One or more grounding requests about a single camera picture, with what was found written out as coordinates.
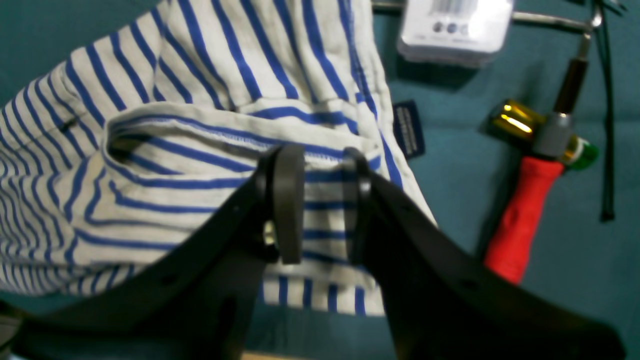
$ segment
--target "red handle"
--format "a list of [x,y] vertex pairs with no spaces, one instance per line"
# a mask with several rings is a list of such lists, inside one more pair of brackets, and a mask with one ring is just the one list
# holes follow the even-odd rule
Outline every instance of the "red handle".
[[520,164],[518,188],[493,235],[484,264],[505,280],[520,284],[538,228],[545,198],[564,165],[525,157]]

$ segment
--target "fabric label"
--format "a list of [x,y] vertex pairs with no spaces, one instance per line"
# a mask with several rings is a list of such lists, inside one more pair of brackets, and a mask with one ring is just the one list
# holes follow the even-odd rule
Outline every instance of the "fabric label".
[[394,105],[394,135],[406,159],[425,153],[422,124],[415,101],[409,100]]

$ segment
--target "teal cloth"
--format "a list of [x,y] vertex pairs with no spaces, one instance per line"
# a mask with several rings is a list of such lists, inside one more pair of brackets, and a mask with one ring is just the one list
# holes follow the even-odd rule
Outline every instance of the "teal cloth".
[[[0,102],[45,74],[74,48],[126,24],[156,0],[20,0],[0,2]],[[590,16],[578,1],[520,1],[517,8]],[[604,162],[569,172],[554,185],[541,220],[523,287],[555,304],[609,322],[629,359],[640,359],[640,4],[624,17],[609,14],[616,92],[616,220],[599,221]],[[540,113],[550,111],[578,36],[515,24],[504,50],[473,72],[401,60],[395,49],[399,18],[377,15],[375,33],[393,100],[415,99],[427,153],[410,161],[441,228],[466,251],[490,237],[513,187],[520,153],[487,136],[492,108],[510,97]],[[600,62],[592,66],[575,118],[577,132],[605,147],[605,93]],[[52,295],[0,294],[43,313],[77,301]],[[257,306],[247,347],[310,359],[393,359],[383,318]]]

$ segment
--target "blue and white striped shirt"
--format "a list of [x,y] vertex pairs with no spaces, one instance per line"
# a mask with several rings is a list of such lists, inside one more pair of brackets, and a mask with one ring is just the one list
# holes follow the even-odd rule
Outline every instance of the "blue and white striped shirt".
[[368,0],[166,0],[75,50],[2,118],[4,291],[93,295],[132,277],[277,143],[306,148],[305,231],[303,263],[268,268],[268,304],[383,313],[346,261],[343,148],[432,218],[393,137]]

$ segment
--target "screw hole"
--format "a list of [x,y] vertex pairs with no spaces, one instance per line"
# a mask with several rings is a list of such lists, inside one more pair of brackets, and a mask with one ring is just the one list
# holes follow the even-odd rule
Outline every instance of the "screw hole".
[[178,275],[177,274],[165,275],[165,276],[163,276],[162,279],[160,279],[160,283],[163,286],[173,285],[176,281],[178,281]]
[[466,289],[472,290],[472,291],[477,291],[480,287],[478,286],[478,283],[470,280],[470,279],[463,279],[462,281],[460,281],[460,283],[462,284],[462,286],[464,286]]

